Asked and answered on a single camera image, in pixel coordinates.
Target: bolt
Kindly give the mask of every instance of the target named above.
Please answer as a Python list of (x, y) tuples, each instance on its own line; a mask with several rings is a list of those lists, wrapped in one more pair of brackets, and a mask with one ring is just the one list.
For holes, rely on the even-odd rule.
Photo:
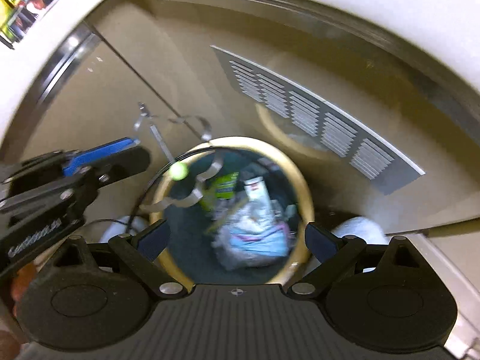
[(71, 197), (73, 194), (74, 194), (74, 190), (71, 189), (71, 188), (68, 188), (67, 190), (64, 190), (64, 191), (61, 193), (60, 199), (62, 199), (62, 200), (68, 199), (68, 198)]
[(84, 173), (87, 173), (90, 169), (92, 169), (92, 167), (90, 165), (88, 166), (84, 166), (83, 168), (80, 168), (80, 173), (81, 174), (84, 174)]
[(183, 286), (180, 283), (170, 282), (162, 284), (158, 289), (162, 294), (175, 295), (183, 290)]
[(292, 285), (292, 291), (297, 295), (309, 295), (315, 292), (315, 286), (310, 283), (296, 283)]
[(106, 183), (107, 181), (110, 180), (110, 176), (107, 175), (106, 173), (104, 175), (101, 175), (99, 178), (98, 178), (98, 181), (100, 181), (101, 183)]

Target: blue gripper pad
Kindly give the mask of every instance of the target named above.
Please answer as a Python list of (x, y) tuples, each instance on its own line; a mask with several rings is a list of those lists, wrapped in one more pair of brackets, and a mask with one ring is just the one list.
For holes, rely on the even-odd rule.
[(133, 145), (135, 145), (135, 141), (132, 138), (122, 138), (103, 146), (83, 151), (78, 156), (72, 158), (69, 164), (63, 168), (63, 174), (65, 176), (71, 176), (78, 168), (84, 167), (90, 162), (118, 153)]

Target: crosshair logo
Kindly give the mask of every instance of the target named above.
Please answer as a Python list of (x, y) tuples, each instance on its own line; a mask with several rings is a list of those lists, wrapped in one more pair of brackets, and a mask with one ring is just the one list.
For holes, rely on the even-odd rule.
[(232, 295), (235, 295), (235, 296), (240, 296), (240, 295), (243, 295), (246, 291), (240, 289), (240, 288), (235, 288), (233, 290), (230, 291), (230, 293)]

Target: ribbed black surface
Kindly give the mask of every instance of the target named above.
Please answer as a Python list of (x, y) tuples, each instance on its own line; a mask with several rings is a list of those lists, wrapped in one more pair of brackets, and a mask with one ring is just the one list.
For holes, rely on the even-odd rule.
[(340, 337), (313, 303), (289, 299), (279, 286), (240, 288), (241, 295), (235, 286), (196, 286), (187, 298), (160, 303), (138, 332), (110, 347), (65, 353), (32, 344), (19, 359), (453, 359), (440, 347), (408, 355), (364, 349)]

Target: gray vent panel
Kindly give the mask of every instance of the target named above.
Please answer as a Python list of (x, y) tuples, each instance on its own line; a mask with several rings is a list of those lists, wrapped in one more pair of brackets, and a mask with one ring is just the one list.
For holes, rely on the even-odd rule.
[(212, 47), (236, 91), (290, 119), (312, 139), (345, 158), (384, 194), (425, 174), (393, 145), (322, 97), (255, 62)]

